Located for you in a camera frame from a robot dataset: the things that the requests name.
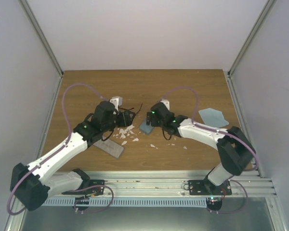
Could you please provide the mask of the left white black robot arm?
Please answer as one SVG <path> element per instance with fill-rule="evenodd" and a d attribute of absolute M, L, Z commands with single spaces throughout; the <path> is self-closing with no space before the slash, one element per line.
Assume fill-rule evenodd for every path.
<path fill-rule="evenodd" d="M 103 185 L 95 186 L 93 180 L 81 169 L 56 176 L 64 164 L 96 143 L 107 143 L 106 132 L 132 125 L 136 113 L 123 109 L 121 98 L 100 102 L 94 113 L 76 125 L 68 137 L 39 159 L 24 165 L 17 164 L 12 171 L 10 191 L 29 211 L 39 208 L 44 202 L 58 194 L 80 195 L 86 198 L 102 194 Z"/>

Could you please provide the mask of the blue cleaning cloth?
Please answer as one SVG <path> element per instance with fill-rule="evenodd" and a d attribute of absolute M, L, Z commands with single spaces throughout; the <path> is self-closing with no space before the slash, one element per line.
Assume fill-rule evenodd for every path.
<path fill-rule="evenodd" d="M 225 119 L 223 113 L 213 108 L 206 108 L 199 110 L 199 115 L 207 126 L 222 128 L 229 125 L 229 122 Z"/>

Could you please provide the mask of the grey glasses case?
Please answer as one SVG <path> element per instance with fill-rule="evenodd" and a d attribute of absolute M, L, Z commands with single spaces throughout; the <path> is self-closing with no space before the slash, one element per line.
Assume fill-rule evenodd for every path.
<path fill-rule="evenodd" d="M 106 141 L 99 140 L 93 145 L 116 159 L 119 159 L 124 152 L 124 147 L 115 143 L 112 140 Z"/>

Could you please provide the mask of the blue green glasses case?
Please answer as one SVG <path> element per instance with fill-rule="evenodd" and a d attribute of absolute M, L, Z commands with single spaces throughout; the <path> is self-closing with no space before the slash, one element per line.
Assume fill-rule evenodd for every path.
<path fill-rule="evenodd" d="M 139 127 L 140 132 L 144 133 L 145 135 L 150 135 L 154 130 L 154 127 L 151 124 L 146 124 L 146 119 L 141 123 Z"/>

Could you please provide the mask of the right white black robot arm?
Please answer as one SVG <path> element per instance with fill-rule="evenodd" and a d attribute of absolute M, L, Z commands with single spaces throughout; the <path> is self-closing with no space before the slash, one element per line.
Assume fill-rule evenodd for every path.
<path fill-rule="evenodd" d="M 170 111 L 168 101 L 151 107 L 146 113 L 146 124 L 159 127 L 170 136 L 201 142 L 218 152 L 220 164 L 200 181 L 209 195 L 217 195 L 230 177 L 241 175 L 255 158 L 255 150 L 240 128 L 214 128 L 196 123 L 184 115 L 176 116 Z"/>

